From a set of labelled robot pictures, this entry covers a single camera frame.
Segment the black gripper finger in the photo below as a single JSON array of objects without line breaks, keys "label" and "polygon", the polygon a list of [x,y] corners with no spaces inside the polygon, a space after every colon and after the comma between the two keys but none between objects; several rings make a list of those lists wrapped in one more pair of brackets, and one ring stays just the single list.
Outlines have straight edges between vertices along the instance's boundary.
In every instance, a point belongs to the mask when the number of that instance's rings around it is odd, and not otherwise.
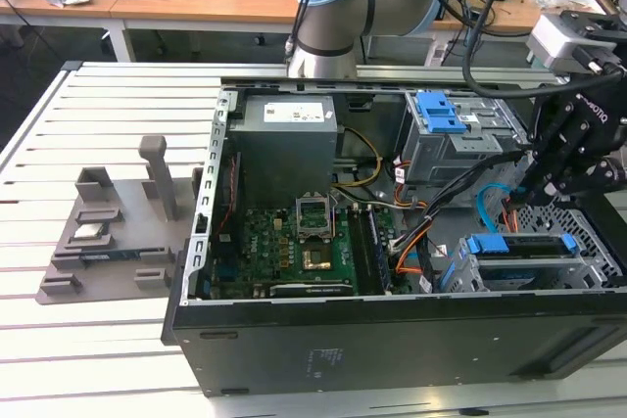
[{"label": "black gripper finger", "polygon": [[537,99],[528,128],[528,166],[510,193],[510,207],[539,207],[558,194],[568,159],[588,132],[588,121],[576,114],[573,93]]},{"label": "black gripper finger", "polygon": [[551,176],[549,202],[579,195],[611,193],[626,187],[623,164],[610,156],[557,154],[552,161]]}]

